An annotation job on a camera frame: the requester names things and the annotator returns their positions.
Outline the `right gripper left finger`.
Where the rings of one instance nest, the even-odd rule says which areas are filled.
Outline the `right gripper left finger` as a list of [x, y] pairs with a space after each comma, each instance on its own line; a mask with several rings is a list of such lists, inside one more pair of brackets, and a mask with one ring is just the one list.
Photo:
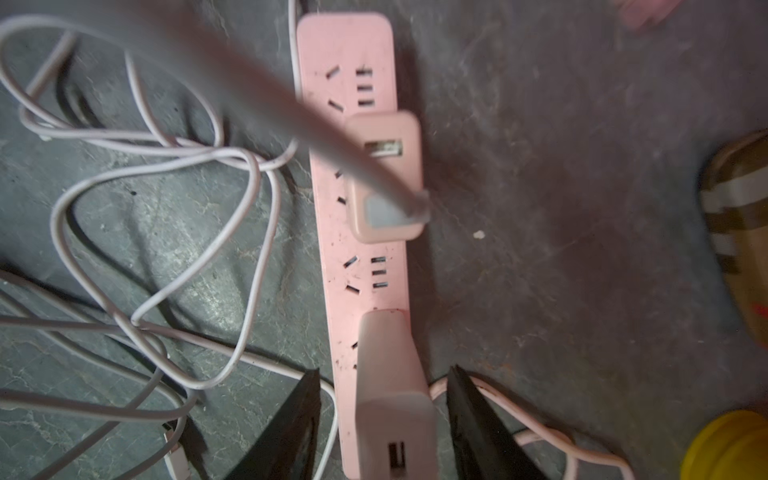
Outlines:
[[311, 370], [226, 479], [311, 479], [320, 408], [320, 374]]

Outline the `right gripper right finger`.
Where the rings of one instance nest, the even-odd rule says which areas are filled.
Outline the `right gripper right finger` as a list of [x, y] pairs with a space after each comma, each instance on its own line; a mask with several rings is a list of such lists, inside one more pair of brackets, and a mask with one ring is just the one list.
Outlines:
[[453, 366], [447, 375], [446, 396], [459, 478], [545, 477], [459, 366]]

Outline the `small white square box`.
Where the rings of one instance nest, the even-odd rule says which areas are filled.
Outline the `small white square box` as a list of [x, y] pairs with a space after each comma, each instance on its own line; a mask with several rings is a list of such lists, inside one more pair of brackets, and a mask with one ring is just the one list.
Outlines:
[[360, 477], [436, 479], [436, 409], [404, 312], [363, 316], [357, 370]]

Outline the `pink USB charger adapter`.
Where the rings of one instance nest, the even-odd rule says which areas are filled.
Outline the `pink USB charger adapter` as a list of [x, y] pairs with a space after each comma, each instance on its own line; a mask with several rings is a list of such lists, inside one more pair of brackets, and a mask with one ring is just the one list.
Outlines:
[[420, 123], [408, 111], [358, 114], [345, 133], [365, 155], [346, 179], [352, 235], [361, 243], [410, 241], [429, 221]]

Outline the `yellow pen cup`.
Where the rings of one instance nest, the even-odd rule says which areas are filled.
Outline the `yellow pen cup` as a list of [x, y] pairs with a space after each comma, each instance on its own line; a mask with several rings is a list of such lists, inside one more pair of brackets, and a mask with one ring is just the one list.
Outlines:
[[767, 418], [735, 410], [710, 422], [689, 446], [681, 479], [766, 479]]

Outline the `brown plaid pencil case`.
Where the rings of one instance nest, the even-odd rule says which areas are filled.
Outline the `brown plaid pencil case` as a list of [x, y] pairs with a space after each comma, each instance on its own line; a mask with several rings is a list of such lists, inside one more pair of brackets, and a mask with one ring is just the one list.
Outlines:
[[767, 131], [721, 148], [699, 176], [710, 242], [747, 331], [767, 346]]

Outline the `pink power strip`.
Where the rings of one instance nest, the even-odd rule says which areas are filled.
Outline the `pink power strip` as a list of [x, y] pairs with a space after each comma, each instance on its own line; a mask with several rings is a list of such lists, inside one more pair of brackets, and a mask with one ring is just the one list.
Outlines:
[[[389, 20], [378, 13], [304, 16], [297, 27], [303, 100], [337, 127], [357, 114], [398, 109]], [[355, 430], [357, 351], [362, 316], [409, 308], [405, 245], [357, 241], [347, 218], [346, 178], [310, 154], [322, 285], [346, 478], [360, 476]]]

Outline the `rainbow highlighter pack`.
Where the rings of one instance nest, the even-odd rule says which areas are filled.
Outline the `rainbow highlighter pack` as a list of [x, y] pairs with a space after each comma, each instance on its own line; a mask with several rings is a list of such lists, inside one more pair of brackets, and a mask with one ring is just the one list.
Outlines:
[[663, 22], [682, 0], [616, 0], [613, 1], [621, 22], [632, 30]]

